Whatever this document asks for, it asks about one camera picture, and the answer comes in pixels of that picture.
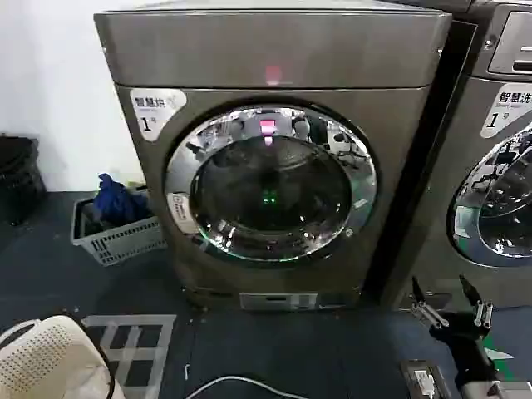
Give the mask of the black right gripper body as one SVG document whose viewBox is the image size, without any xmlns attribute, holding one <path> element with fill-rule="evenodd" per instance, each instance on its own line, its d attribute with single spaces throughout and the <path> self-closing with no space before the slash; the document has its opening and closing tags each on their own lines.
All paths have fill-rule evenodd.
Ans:
<svg viewBox="0 0 532 399">
<path fill-rule="evenodd" d="M 430 326 L 429 333 L 448 346 L 457 371 L 455 384 L 464 386 L 470 382 L 498 380 L 495 364 L 488 358 L 483 344 L 490 329 L 476 326 L 472 313 L 444 312 L 442 317 L 448 325 Z"/>
</svg>

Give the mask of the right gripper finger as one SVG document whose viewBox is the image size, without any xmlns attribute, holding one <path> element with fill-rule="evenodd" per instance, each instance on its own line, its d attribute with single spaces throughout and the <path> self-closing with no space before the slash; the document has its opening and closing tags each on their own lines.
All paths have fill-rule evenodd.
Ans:
<svg viewBox="0 0 532 399">
<path fill-rule="evenodd" d="M 411 284 L 411 312 L 420 320 L 428 322 L 434 328 L 447 328 L 449 326 L 449 322 L 426 302 L 425 294 L 423 293 L 415 276 L 411 277 Z"/>
<path fill-rule="evenodd" d="M 477 288 L 463 275 L 459 275 L 462 291 L 474 310 L 473 323 L 478 328 L 491 329 L 494 304 L 485 302 Z"/>
</svg>

